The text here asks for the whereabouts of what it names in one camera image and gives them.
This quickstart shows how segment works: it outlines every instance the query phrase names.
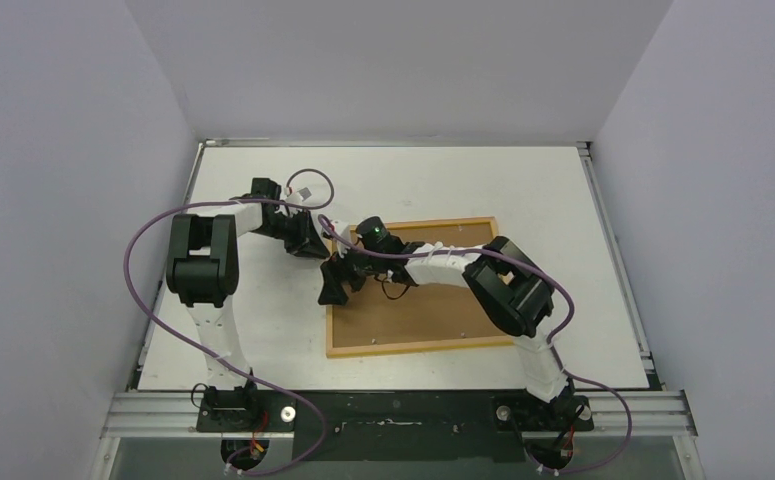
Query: cork board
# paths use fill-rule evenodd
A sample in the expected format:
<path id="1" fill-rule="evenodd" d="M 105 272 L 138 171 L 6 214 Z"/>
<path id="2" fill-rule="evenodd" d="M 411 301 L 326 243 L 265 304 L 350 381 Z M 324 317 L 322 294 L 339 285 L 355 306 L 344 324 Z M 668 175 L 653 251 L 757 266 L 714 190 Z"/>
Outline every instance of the cork board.
<path id="1" fill-rule="evenodd" d="M 386 226 L 406 242 L 440 241 L 456 247 L 483 245 L 498 234 L 493 217 Z M 404 286 L 386 284 L 385 288 L 395 297 Z M 327 308 L 329 358 L 512 344 L 468 288 L 422 285 L 410 288 L 398 300 L 390 300 L 381 284 L 370 278 L 359 292 L 350 293 L 345 306 Z"/>

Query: white enclosure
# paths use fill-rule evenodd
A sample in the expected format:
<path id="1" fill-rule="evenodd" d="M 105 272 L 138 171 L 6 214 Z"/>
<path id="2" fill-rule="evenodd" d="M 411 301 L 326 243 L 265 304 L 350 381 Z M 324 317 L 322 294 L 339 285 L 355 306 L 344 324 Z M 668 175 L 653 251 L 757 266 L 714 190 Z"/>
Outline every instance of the white enclosure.
<path id="1" fill-rule="evenodd" d="M 709 476 L 775 478 L 775 1 L 753 0 L 0 0 L 0 478 L 86 477 L 110 400 L 138 358 L 141 388 L 192 386 L 194 352 L 159 332 L 141 352 L 147 321 L 120 262 L 136 228 L 184 201 L 198 142 L 237 137 L 498 146 L 495 155 L 587 142 L 580 154 L 593 155 L 617 238 L 597 231 L 601 208 L 585 185 L 567 183 L 583 172 L 563 157 L 561 171 L 506 155 L 488 170 L 450 153 L 434 163 L 471 170 L 450 181 L 485 185 L 494 192 L 488 203 L 440 202 L 454 192 L 428 189 L 428 172 L 369 204 L 372 187 L 362 185 L 385 175 L 382 161 L 209 149 L 204 172 L 217 170 L 200 175 L 195 195 L 240 194 L 253 175 L 281 180 L 294 165 L 347 162 L 330 172 L 341 183 L 330 210 L 338 217 L 494 215 L 583 305 L 562 339 L 573 370 L 639 386 L 634 333 L 620 321 L 631 313 L 621 298 L 630 291 L 621 264 L 609 267 L 621 251 L 661 380 L 685 389 L 696 415 Z M 236 166 L 216 166 L 225 162 Z M 551 180 L 525 194 L 512 171 Z M 134 257 L 148 302 L 165 230 L 150 231 Z M 576 248 L 568 234 L 589 245 Z M 241 249 L 244 271 L 277 260 L 295 276 L 291 288 L 311 294 L 312 272 L 297 259 L 273 242 L 246 242 L 278 253 L 257 259 Z M 587 270 L 607 297 L 585 293 L 590 280 L 576 260 L 595 263 Z M 241 310 L 252 308 L 247 291 L 242 285 L 235 300 Z M 255 313 L 302 314 L 308 328 L 324 326 L 315 305 L 293 312 L 281 296 L 271 302 Z M 164 294 L 161 314 L 179 322 L 174 309 Z M 599 321 L 613 326 L 597 329 Z M 261 335 L 274 335 L 267 324 Z M 252 325 L 244 318 L 240 331 Z M 613 339 L 600 338 L 611 330 Z M 307 335 L 324 341 L 316 330 Z M 299 360 L 316 362 L 302 338 Z M 599 340 L 613 346 L 590 346 Z M 257 370 L 283 376 L 283 364 L 256 353 Z M 435 373 L 404 386 L 457 385 L 436 372 L 454 375 L 473 362 L 479 373 L 487 362 L 515 361 L 511 353 L 426 354 Z M 395 373 L 411 357 L 365 365 Z M 336 385 L 372 381 L 359 367 L 341 370 L 329 377 Z M 491 386 L 516 381 L 478 376 Z M 687 419 L 683 398 L 668 402 L 681 404 L 675 419 Z M 676 446 L 691 453 L 682 467 L 696 478 L 690 438 Z"/>

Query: purple cable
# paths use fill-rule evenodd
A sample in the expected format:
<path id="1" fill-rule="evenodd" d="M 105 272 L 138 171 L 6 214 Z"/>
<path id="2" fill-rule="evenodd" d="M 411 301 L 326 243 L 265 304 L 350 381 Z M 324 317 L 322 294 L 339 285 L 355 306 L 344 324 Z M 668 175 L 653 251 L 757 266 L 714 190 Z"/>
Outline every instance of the purple cable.
<path id="1" fill-rule="evenodd" d="M 334 197 L 334 186 L 331 184 L 331 181 L 329 180 L 329 186 L 331 187 L 331 198 Z M 190 208 L 196 208 L 196 207 L 223 207 L 226 205 L 236 205 L 236 204 L 243 204 L 243 203 L 269 203 L 272 205 L 281 205 L 286 206 L 289 208 L 298 208 L 298 209 L 304 209 L 304 210 L 314 210 L 317 208 L 322 208 L 325 205 L 320 205 L 316 207 L 308 207 L 303 205 L 294 205 L 292 203 L 282 202 L 280 200 L 268 200 L 265 198 L 242 198 L 238 200 L 228 200 L 223 202 L 198 202 L 198 203 L 191 203 L 187 205 L 182 205 L 180 207 L 172 208 L 170 210 L 167 210 L 156 217 L 149 220 L 145 225 L 140 227 L 139 230 L 137 230 L 137 233 L 134 234 L 134 236 L 131 238 L 131 241 L 128 242 L 128 247 L 125 249 L 125 257 L 122 261 L 122 273 L 125 275 L 125 284 L 128 286 L 128 292 L 131 294 L 131 298 L 134 299 L 134 302 L 137 304 L 137 306 L 140 307 L 140 310 L 145 313 L 149 319 L 154 322 L 157 326 L 164 329 L 166 332 L 177 338 L 178 340 L 181 340 L 182 342 L 190 345 L 191 347 L 201 351 L 205 355 L 208 355 L 214 359 L 216 359 L 217 362 L 219 362 L 222 366 L 225 368 L 231 370 L 232 372 L 242 376 L 243 378 L 246 378 L 247 380 L 251 380 L 255 383 L 258 383 L 260 385 L 263 385 L 265 387 L 269 387 L 273 390 L 276 390 L 278 392 L 281 392 L 285 395 L 288 395 L 297 401 L 305 404 L 308 408 L 313 410 L 313 413 L 316 414 L 316 416 L 319 418 L 320 422 L 322 422 L 322 434 L 319 436 L 319 439 L 317 439 L 316 442 L 314 442 L 313 445 L 310 446 L 307 450 L 305 450 L 301 455 L 298 457 L 290 460 L 289 463 L 286 463 L 284 465 L 274 467 L 268 470 L 264 470 L 261 472 L 244 472 L 245 475 L 251 476 L 251 477 L 262 477 L 266 475 L 272 475 L 273 473 L 280 472 L 282 470 L 286 470 L 293 465 L 297 464 L 299 461 L 301 461 L 303 458 L 307 457 L 311 453 L 313 453 L 317 448 L 319 448 L 320 445 L 322 445 L 322 442 L 325 440 L 325 436 L 328 433 L 328 421 L 325 418 L 325 415 L 323 415 L 322 411 L 319 410 L 319 408 L 314 405 L 310 400 L 302 397 L 298 393 L 292 392 L 290 390 L 287 390 L 283 387 L 280 387 L 278 385 L 275 385 L 273 383 L 270 383 L 266 380 L 260 379 L 258 377 L 255 377 L 254 375 L 251 375 L 249 373 L 246 373 L 233 365 L 231 365 L 228 361 L 220 358 L 219 354 L 214 352 L 213 350 L 205 347 L 204 345 L 195 342 L 174 328 L 167 325 L 163 320 L 161 320 L 157 315 L 154 314 L 154 312 L 149 308 L 143 300 L 140 298 L 140 294 L 137 293 L 137 289 L 134 286 L 134 282 L 131 279 L 131 272 L 130 272 L 130 263 L 131 263 L 131 252 L 134 250 L 134 245 L 137 243 L 137 240 L 140 239 L 140 236 L 142 236 L 143 233 L 146 232 L 149 228 L 152 227 L 152 225 L 156 224 L 157 222 L 163 220 L 164 218 L 174 215 L 179 212 L 183 212 L 184 210 L 190 209 Z M 230 464 L 232 460 L 237 458 L 238 455 L 240 455 L 245 449 L 240 449 L 234 453 L 231 454 L 231 456 L 228 457 L 227 463 Z"/>
<path id="2" fill-rule="evenodd" d="M 602 390 L 605 390 L 611 393 L 611 395 L 617 397 L 617 399 L 623 405 L 623 409 L 625 409 L 626 420 L 627 420 L 625 439 L 623 439 L 622 444 L 620 444 L 620 446 L 612 454 L 608 455 L 605 459 L 599 462 L 596 462 L 594 464 L 586 465 L 578 468 L 561 470 L 560 473 L 566 473 L 566 474 L 581 473 L 581 472 L 586 472 L 588 470 L 593 470 L 595 468 L 603 467 L 608 463 L 610 463 L 615 458 L 617 458 L 617 456 L 619 456 L 623 452 L 623 450 L 625 450 L 626 447 L 628 447 L 628 444 L 631 441 L 631 431 L 634 426 L 631 418 L 631 409 L 629 408 L 628 403 L 625 401 L 622 395 L 620 395 L 613 388 L 603 383 L 599 383 L 595 380 L 579 377 L 578 375 L 573 375 L 572 373 L 570 373 L 566 368 L 564 368 L 564 363 L 561 360 L 561 356 L 558 354 L 558 350 L 555 348 L 555 345 L 552 344 L 552 340 L 555 338 L 555 335 L 559 334 L 564 328 L 566 328 L 567 325 L 569 325 L 570 322 L 572 321 L 573 315 L 575 315 L 575 303 L 573 302 L 572 296 L 569 294 L 569 292 L 566 291 L 566 289 L 564 289 L 564 287 L 561 286 L 560 283 L 555 281 L 555 279 L 553 279 L 545 272 L 543 272 L 542 270 L 536 267 L 532 267 L 531 265 L 520 262 L 519 260 L 514 260 L 513 258 L 506 257 L 505 255 L 502 255 L 499 252 L 484 250 L 482 248 L 461 248 L 457 250 L 441 249 L 441 250 L 435 250 L 434 252 L 408 253 L 408 254 L 390 254 L 390 253 L 373 252 L 371 250 L 366 250 L 364 248 L 361 248 L 353 244 L 352 242 L 346 240 L 345 238 L 342 238 L 341 236 L 337 235 L 337 233 L 331 227 L 331 220 L 329 220 L 328 217 L 326 217 L 325 215 L 319 214 L 319 216 L 317 217 L 317 220 L 319 221 L 319 224 L 322 226 L 323 230 L 328 232 L 334 238 L 334 240 L 342 243 L 343 245 L 345 245 L 346 247 L 352 250 L 363 253 L 365 255 L 369 255 L 371 257 L 384 258 L 387 260 L 407 260 L 411 258 L 424 258 L 424 257 L 428 257 L 429 255 L 449 255 L 449 254 L 466 255 L 466 254 L 476 253 L 481 255 L 487 255 L 488 257 L 493 257 L 498 260 L 502 260 L 504 262 L 510 263 L 511 265 L 516 266 L 520 270 L 525 270 L 533 273 L 534 275 L 537 275 L 538 277 L 540 277 L 541 280 L 548 283 L 549 285 L 552 285 L 552 287 L 554 287 L 555 290 L 561 293 L 561 295 L 564 297 L 564 300 L 566 300 L 567 302 L 567 306 L 569 307 L 569 311 L 567 312 L 567 316 L 564 318 L 564 321 L 561 322 L 560 325 L 554 328 L 551 332 L 549 332 L 549 335 L 546 336 L 546 343 L 549 345 L 549 348 L 552 351 L 552 354 L 555 356 L 555 361 L 558 363 L 558 367 L 561 368 L 561 371 L 565 375 L 572 378 L 573 380 L 578 380 L 579 382 L 587 383 L 589 385 L 594 385 L 598 388 L 601 388 Z M 547 471 L 554 472 L 554 470 L 549 469 L 547 467 L 543 467 L 543 468 Z"/>
<path id="3" fill-rule="evenodd" d="M 315 168 L 303 168 L 299 170 L 298 172 L 293 173 L 290 175 L 290 178 L 287 179 L 287 188 L 290 188 L 290 184 L 293 183 L 293 179 L 298 177 L 299 175 L 303 173 L 315 173 L 325 179 L 326 182 L 328 182 L 328 189 L 331 191 L 331 194 L 328 195 L 328 200 L 325 201 L 322 205 L 317 205 L 315 207 L 308 207 L 306 210 L 319 210 L 322 208 L 327 207 L 332 201 L 334 201 L 334 182 L 331 181 L 330 178 L 328 178 L 328 175 L 323 173 L 321 170 L 317 170 Z"/>

